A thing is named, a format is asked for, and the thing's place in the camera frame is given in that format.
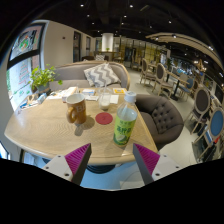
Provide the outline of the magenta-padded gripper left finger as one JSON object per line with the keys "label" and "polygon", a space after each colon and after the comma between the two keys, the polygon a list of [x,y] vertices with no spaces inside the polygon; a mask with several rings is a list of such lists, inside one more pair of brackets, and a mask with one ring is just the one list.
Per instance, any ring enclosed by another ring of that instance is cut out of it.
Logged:
{"label": "magenta-padded gripper left finger", "polygon": [[66,155],[57,155],[43,167],[43,170],[79,185],[91,153],[91,144],[88,143]]}

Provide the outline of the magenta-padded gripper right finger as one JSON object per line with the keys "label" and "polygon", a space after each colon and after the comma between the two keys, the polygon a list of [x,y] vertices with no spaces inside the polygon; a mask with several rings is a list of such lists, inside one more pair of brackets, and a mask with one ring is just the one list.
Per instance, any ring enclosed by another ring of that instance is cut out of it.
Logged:
{"label": "magenta-padded gripper right finger", "polygon": [[159,180],[181,169],[181,166],[165,154],[133,144],[133,154],[145,185]]}

